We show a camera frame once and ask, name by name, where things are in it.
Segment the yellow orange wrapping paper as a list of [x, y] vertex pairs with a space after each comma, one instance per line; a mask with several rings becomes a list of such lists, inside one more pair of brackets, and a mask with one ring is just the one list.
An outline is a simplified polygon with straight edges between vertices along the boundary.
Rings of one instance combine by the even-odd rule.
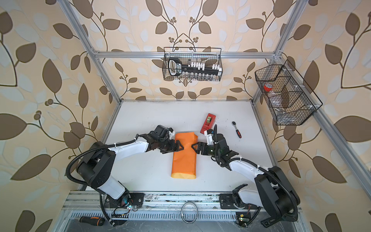
[[179, 140], [184, 150], [174, 152], [172, 178], [177, 179], [196, 179], [196, 152], [191, 147], [198, 142], [198, 136], [193, 132], [178, 133], [175, 136]]

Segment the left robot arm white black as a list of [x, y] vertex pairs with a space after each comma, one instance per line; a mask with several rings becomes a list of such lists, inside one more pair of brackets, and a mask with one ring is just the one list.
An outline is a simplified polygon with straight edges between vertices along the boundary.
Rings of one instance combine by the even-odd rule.
[[158, 125], [145, 134], [137, 134], [128, 142], [106, 145], [100, 141], [76, 156], [66, 167], [66, 177], [81, 185], [87, 185], [100, 194], [118, 200], [128, 193], [127, 189], [112, 175], [116, 161], [158, 149], [162, 154], [184, 150], [180, 141], [173, 139], [172, 128]]

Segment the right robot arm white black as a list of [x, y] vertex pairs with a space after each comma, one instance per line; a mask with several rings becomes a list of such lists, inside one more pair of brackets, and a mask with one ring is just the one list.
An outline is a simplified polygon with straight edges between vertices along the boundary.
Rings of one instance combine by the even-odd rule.
[[262, 167], [243, 158], [229, 148], [223, 134], [217, 128], [205, 131], [206, 142], [193, 144], [200, 155], [210, 156], [220, 167], [237, 172], [254, 182], [254, 186], [241, 184], [230, 194], [228, 203], [236, 209], [254, 205], [259, 212], [264, 209], [269, 218], [261, 221], [268, 228], [279, 221], [296, 222], [299, 217], [300, 198], [286, 175], [278, 166]]

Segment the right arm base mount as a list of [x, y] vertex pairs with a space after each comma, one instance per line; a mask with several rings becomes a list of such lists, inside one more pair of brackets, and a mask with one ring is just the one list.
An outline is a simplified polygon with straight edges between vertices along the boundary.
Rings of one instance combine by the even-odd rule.
[[258, 207], [252, 204], [243, 203], [238, 194], [221, 193], [219, 194], [221, 209], [239, 209], [239, 210], [256, 210]]

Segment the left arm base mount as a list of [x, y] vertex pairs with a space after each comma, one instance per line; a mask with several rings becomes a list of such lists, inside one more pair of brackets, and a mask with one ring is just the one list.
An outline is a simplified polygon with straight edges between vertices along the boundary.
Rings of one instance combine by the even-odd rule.
[[127, 208], [129, 206], [140, 208], [144, 203], [144, 196], [145, 194], [142, 192], [125, 193], [117, 200], [113, 199], [111, 196], [107, 196], [105, 200], [105, 206], [109, 208]]

